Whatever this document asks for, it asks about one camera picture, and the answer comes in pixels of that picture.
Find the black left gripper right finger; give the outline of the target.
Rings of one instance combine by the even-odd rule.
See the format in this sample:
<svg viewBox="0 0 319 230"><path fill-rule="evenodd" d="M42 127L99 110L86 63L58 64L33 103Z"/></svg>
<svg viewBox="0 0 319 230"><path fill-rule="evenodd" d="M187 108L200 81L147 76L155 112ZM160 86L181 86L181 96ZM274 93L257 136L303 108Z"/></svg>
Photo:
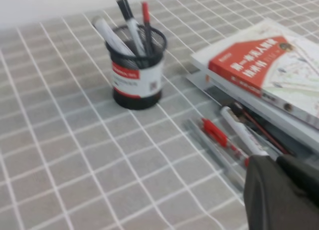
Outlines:
<svg viewBox="0 0 319 230"><path fill-rule="evenodd" d="M276 163L287 176L319 206L319 170L291 155L281 155Z"/></svg>

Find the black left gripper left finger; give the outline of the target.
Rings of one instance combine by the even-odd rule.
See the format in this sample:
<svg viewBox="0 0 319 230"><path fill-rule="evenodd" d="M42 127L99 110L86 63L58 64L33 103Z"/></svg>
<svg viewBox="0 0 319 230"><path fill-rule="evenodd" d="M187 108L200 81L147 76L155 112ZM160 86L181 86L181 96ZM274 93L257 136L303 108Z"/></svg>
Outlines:
<svg viewBox="0 0 319 230"><path fill-rule="evenodd" d="M250 230L317 230L317 207L269 156L251 156L244 203Z"/></svg>

